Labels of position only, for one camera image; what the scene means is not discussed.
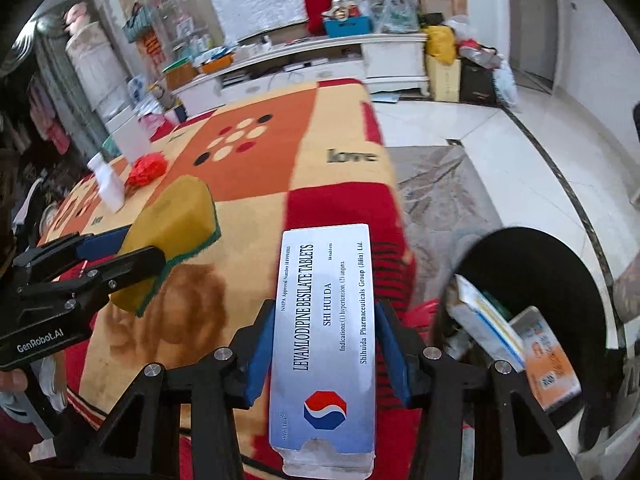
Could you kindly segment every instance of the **person's hand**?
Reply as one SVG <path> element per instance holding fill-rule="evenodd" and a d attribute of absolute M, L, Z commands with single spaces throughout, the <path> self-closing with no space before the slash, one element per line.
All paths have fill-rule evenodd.
<path fill-rule="evenodd" d="M 0 372 L 0 392 L 23 392 L 27 386 L 27 376 L 22 370 Z"/>

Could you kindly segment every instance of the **table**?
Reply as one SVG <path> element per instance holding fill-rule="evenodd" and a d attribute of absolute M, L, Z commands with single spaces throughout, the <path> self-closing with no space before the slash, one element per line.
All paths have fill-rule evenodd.
<path fill-rule="evenodd" d="M 176 128 L 153 147 L 168 172 L 110 213 L 93 178 L 76 185 L 45 240 L 70 232 L 101 233 L 131 224 L 178 176 L 208 186 L 222 237 L 175 267 L 142 318 L 111 303 L 92 338 L 66 353 L 70 402 L 98 426 L 130 381 L 149 362 L 168 368 L 196 362 L 228 344 L 273 298 L 282 232 L 293 228 L 367 223 L 374 293 L 402 316 L 413 288 L 415 261 L 402 231 L 396 178 L 361 82 L 331 80 L 289 86 L 208 112 Z M 112 163 L 126 178 L 123 158 Z M 378 411 L 398 406 L 382 362 Z M 267 444 L 267 395 L 238 413 L 241 451 L 277 466 Z M 190 427 L 190 407 L 181 426 Z M 393 456 L 392 460 L 409 457 Z"/>

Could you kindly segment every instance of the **yellow sponge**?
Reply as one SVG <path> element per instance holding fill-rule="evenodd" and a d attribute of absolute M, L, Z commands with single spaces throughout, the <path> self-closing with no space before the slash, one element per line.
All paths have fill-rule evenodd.
<path fill-rule="evenodd" d="M 111 295 L 111 302 L 142 316 L 169 272 L 220 238 L 220 226 L 209 188 L 199 178 L 183 175 L 142 210 L 131 225 L 118 255 L 155 246 L 166 265 L 156 278 L 128 286 Z"/>

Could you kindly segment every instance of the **box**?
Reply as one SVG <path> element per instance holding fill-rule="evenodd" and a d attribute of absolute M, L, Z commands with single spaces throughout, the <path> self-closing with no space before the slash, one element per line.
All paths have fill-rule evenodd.
<path fill-rule="evenodd" d="M 439 62 L 433 56 L 425 56 L 431 95 L 436 101 L 460 102 L 460 60 L 451 65 Z"/>
<path fill-rule="evenodd" d="M 569 358 L 540 311 L 530 306 L 511 320 L 522 338 L 529 386 L 542 409 L 551 412 L 581 392 Z"/>
<path fill-rule="evenodd" d="M 198 71 L 189 61 L 175 67 L 165 68 L 163 72 L 166 77 L 166 87 L 169 90 L 177 90 L 198 76 Z"/>
<path fill-rule="evenodd" d="M 344 22 L 338 20 L 324 20 L 324 30 L 329 38 L 339 38 L 341 36 L 356 36 L 358 34 L 369 34 L 371 22 L 368 16 L 355 16 L 347 18 Z"/>
<path fill-rule="evenodd" d="M 504 360 L 521 372 L 524 345 L 495 307 L 463 276 L 456 274 L 447 287 L 449 314 L 494 361 Z"/>
<path fill-rule="evenodd" d="M 460 71 L 460 102 L 497 106 L 494 71 L 468 59 L 462 59 Z"/>
<path fill-rule="evenodd" d="M 373 471 L 376 359 L 369 226 L 282 235 L 269 442 L 283 471 L 364 480 Z"/>

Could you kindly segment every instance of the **green sponge edge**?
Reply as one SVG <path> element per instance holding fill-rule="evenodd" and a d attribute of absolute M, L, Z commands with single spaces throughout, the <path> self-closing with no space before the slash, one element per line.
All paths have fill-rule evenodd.
<path fill-rule="evenodd" d="M 145 299 L 142 301 L 142 304 L 140 304 L 140 306 L 136 310 L 137 317 L 144 316 L 145 310 L 148 307 L 149 303 L 151 302 L 153 297 L 158 293 L 158 291 L 160 291 L 160 287 L 164 283 L 164 280 L 167 279 L 167 277 L 169 276 L 169 273 L 173 270 L 173 268 L 176 265 L 181 264 L 184 261 L 193 258 L 194 256 L 197 256 L 204 249 L 206 249 L 209 246 L 212 246 L 222 236 L 222 232 L 220 232 L 220 223 L 218 222 L 218 213 L 216 212 L 216 203 L 213 201 L 213 199 L 211 200 L 211 205 L 213 206 L 213 217 L 216 221 L 216 230 L 213 231 L 211 236 L 206 240 L 204 240 L 203 243 L 201 243 L 199 246 L 194 248 L 193 251 L 189 251 L 188 253 L 184 253 L 184 254 L 178 254 L 175 258 L 171 258 L 164 265 L 159 276 L 155 279 L 154 284 L 151 286 L 151 290 L 145 296 Z"/>

